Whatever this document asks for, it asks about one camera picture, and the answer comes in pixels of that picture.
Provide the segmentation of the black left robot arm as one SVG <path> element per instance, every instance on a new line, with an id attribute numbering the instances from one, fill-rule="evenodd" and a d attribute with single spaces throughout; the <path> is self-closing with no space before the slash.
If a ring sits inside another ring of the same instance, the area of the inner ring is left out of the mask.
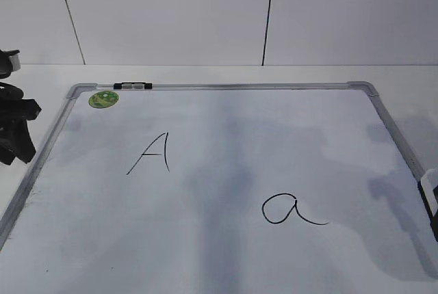
<path id="1" fill-rule="evenodd" d="M 34 99 L 25 99 L 22 89 L 1 82 L 1 163 L 15 159 L 29 163 L 36 149 L 27 123 L 35 120 L 41 108 Z"/>

